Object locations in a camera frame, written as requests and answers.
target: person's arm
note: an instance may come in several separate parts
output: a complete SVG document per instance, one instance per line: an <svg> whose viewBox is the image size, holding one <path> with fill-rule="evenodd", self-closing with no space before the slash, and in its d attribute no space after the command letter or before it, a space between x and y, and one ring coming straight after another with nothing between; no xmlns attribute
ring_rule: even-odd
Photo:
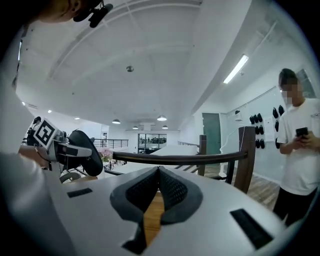
<svg viewBox="0 0 320 256"><path fill-rule="evenodd" d="M320 152L320 138L316 137L311 130L301 141L305 148Z"/></svg>
<svg viewBox="0 0 320 256"><path fill-rule="evenodd" d="M302 148L301 138L296 137L291 141L288 138L289 127L286 124L286 116L283 115L279 122L278 138L277 142L280 143L280 153L283 155L289 155L293 150L298 150Z"/></svg>

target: black pants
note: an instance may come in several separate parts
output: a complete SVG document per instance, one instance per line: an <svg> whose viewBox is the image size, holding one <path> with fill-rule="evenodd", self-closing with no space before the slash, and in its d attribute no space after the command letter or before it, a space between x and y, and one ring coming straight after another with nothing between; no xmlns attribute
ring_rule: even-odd
<svg viewBox="0 0 320 256"><path fill-rule="evenodd" d="M299 195L280 188L273 212L282 220L288 214L285 224L289 226L306 215L316 192L317 189L308 195Z"/></svg>

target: ceiling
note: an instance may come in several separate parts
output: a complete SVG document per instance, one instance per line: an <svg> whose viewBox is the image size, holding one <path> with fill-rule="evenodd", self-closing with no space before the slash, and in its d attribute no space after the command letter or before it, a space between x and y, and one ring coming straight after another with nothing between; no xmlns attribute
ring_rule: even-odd
<svg viewBox="0 0 320 256"><path fill-rule="evenodd" d="M108 2L114 9L95 29L87 20L29 27L16 91L22 101L106 125L117 118L123 129L154 123L154 131L178 130L242 36L247 12L256 13L250 0ZM251 41L252 34L242 36L243 45ZM230 63L220 74L228 75Z"/></svg>
<svg viewBox="0 0 320 256"><path fill-rule="evenodd" d="M103 124L118 118L125 128L155 122L159 130L156 118L165 115L177 130L201 1L123 3L113 1L96 29L88 21L33 24L22 45L21 100Z"/></svg>

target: wooden floor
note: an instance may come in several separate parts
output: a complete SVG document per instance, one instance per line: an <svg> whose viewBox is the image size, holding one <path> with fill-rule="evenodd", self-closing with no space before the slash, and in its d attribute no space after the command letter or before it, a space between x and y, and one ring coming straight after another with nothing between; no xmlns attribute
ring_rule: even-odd
<svg viewBox="0 0 320 256"><path fill-rule="evenodd" d="M217 176L219 170L219 166L208 166L205 169L205 176ZM278 184L253 175L247 195L272 211L277 200L278 192ZM144 214L144 232L147 245L152 242L159 232L161 227L160 218L164 211L163 198L161 193L157 192L152 203Z"/></svg>

